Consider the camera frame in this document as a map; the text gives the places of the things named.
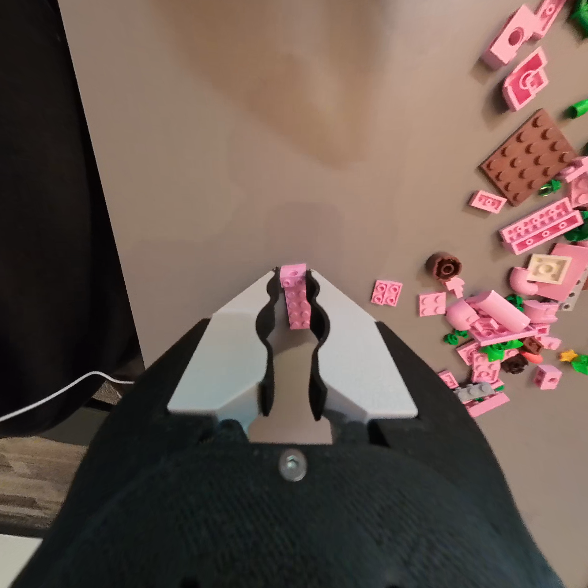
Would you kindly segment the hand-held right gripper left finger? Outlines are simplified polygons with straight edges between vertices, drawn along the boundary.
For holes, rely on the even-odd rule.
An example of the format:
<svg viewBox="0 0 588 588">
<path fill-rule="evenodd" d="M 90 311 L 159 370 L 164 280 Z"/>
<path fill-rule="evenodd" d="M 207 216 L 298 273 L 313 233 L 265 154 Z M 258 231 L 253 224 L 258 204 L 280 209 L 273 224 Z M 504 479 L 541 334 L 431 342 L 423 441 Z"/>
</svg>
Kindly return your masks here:
<svg viewBox="0 0 588 588">
<path fill-rule="evenodd" d="M 275 397 L 273 349 L 279 277 L 274 268 L 216 311 L 168 402 L 171 413 L 216 420 L 269 415 Z"/>
</svg>

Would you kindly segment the brown round brick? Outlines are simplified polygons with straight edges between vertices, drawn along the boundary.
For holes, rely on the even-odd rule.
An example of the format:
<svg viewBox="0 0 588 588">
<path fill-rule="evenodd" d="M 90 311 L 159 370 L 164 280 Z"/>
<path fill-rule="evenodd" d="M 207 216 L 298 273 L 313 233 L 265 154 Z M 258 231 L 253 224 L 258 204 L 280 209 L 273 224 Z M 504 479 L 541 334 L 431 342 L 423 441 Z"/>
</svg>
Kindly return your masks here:
<svg viewBox="0 0 588 588">
<path fill-rule="evenodd" d="M 441 283 L 446 283 L 459 276 L 462 271 L 462 262 L 456 256 L 447 252 L 435 252 L 424 264 L 428 274 Z"/>
</svg>

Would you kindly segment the pile of pink toy bricks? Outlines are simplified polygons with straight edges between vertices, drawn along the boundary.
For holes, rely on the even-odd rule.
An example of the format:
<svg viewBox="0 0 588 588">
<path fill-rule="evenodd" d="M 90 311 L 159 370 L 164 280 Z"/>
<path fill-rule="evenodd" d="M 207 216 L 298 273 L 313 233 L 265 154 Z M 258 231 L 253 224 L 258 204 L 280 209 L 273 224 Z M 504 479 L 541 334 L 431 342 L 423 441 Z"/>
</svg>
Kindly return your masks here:
<svg viewBox="0 0 588 588">
<path fill-rule="evenodd" d="M 386 106 L 394 114 L 386 135 L 390 171 L 387 195 L 395 202 L 392 249 L 403 260 L 423 262 L 427 285 L 444 292 L 418 297 L 419 316 L 442 316 L 452 328 L 443 341 L 456 348 L 470 369 L 468 384 L 488 382 L 492 396 L 462 403 L 448 371 L 432 372 L 409 352 L 394 357 L 408 375 L 419 408 L 407 427 L 420 422 L 424 400 L 444 402 L 451 394 L 476 417 L 507 402 L 499 371 L 518 374 L 538 364 L 534 385 L 557 388 L 562 371 L 543 362 L 543 349 L 557 349 L 548 336 L 557 312 L 575 305 L 587 279 L 587 148 L 569 133 L 587 135 L 587 121 L 566 116 L 570 98 L 587 93 L 587 41 L 570 58 L 572 41 L 559 15 L 569 1 L 394 1 L 390 49 L 393 90 Z M 538 109 L 552 116 L 578 152 L 559 172 L 517 207 L 479 169 Z M 424 264 L 435 252 L 462 262 L 459 276 L 441 283 Z"/>
</svg>

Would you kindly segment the grey side-stud brick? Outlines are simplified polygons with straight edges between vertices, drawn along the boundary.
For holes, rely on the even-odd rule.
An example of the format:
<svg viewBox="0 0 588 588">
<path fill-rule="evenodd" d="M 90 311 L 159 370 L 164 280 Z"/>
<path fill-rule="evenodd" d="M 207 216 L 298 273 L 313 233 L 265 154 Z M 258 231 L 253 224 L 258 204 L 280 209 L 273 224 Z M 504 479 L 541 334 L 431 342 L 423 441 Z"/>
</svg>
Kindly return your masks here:
<svg viewBox="0 0 588 588">
<path fill-rule="evenodd" d="M 465 387 L 457 387 L 453 392 L 460 402 L 468 403 L 492 396 L 496 393 L 496 390 L 488 382 L 479 382 Z"/>
</svg>

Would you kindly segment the brown square plate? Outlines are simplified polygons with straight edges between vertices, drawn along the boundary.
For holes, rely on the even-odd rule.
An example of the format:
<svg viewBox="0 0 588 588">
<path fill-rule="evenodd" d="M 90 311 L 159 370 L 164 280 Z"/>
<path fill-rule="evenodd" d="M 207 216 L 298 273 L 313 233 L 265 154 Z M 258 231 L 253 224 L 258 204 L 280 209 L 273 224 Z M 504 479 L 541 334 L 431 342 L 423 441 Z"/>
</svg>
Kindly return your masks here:
<svg viewBox="0 0 588 588">
<path fill-rule="evenodd" d="M 578 157 L 547 110 L 536 110 L 479 165 L 513 207 L 552 180 Z"/>
</svg>

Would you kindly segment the long pink plate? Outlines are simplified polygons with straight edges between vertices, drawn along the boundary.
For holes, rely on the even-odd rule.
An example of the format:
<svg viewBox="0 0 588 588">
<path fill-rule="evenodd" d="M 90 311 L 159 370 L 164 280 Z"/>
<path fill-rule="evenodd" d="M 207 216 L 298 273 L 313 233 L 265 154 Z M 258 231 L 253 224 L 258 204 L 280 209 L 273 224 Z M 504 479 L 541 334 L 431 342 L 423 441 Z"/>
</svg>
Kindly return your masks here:
<svg viewBox="0 0 588 588">
<path fill-rule="evenodd" d="M 305 280 L 298 281 L 295 285 L 286 286 L 284 294 L 290 329 L 309 329 L 312 309 L 307 301 Z"/>
</svg>

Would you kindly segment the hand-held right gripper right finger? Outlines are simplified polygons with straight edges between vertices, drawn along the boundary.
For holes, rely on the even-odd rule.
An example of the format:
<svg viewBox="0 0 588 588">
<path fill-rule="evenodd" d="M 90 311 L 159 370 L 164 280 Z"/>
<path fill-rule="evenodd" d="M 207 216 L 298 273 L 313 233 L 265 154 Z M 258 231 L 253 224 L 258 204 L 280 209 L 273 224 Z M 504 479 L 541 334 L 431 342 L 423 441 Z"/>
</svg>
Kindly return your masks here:
<svg viewBox="0 0 588 588">
<path fill-rule="evenodd" d="M 311 331 L 309 403 L 315 420 L 413 419 L 416 404 L 380 324 L 316 270 L 307 271 Z"/>
</svg>

